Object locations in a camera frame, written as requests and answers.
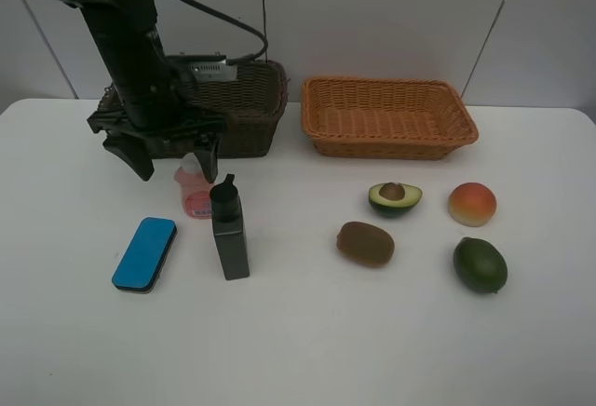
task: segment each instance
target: blue eraser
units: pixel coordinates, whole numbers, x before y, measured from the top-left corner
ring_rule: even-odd
[[[145,218],[115,270],[114,286],[124,291],[149,292],[156,284],[174,237],[176,224],[172,220]]]

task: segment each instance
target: green avocado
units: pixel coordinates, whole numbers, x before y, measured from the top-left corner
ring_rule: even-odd
[[[454,251],[455,273],[472,291],[497,293],[507,282],[505,259],[488,241],[462,238]]]
[[[377,184],[369,190],[369,204],[386,217],[399,217],[422,198],[418,187],[400,183]]]

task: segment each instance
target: white wall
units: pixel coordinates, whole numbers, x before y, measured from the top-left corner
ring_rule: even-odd
[[[311,75],[439,78],[463,89],[502,0],[267,0],[292,98]]]
[[[81,99],[99,99],[110,84],[87,25],[78,10],[57,1],[27,0]],[[261,0],[198,0],[261,29]],[[246,55],[258,39],[176,0],[156,0],[157,29],[166,53]]]
[[[579,108],[596,119],[596,0],[507,0],[468,104]]]
[[[0,0],[0,113],[30,97],[72,98],[21,0]]]

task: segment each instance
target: black bottle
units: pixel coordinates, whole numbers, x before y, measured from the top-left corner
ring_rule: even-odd
[[[225,181],[217,184],[209,193],[213,236],[226,280],[236,280],[251,275],[242,205],[238,189],[233,182],[234,175],[227,175]]]

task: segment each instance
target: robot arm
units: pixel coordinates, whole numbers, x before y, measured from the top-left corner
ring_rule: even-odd
[[[214,181],[225,119],[185,108],[179,100],[176,70],[166,60],[156,30],[154,0],[60,1],[81,9],[122,101],[123,112],[97,112],[88,120],[95,133],[107,132],[106,150],[147,181],[154,168],[144,140],[192,142],[205,176]]]

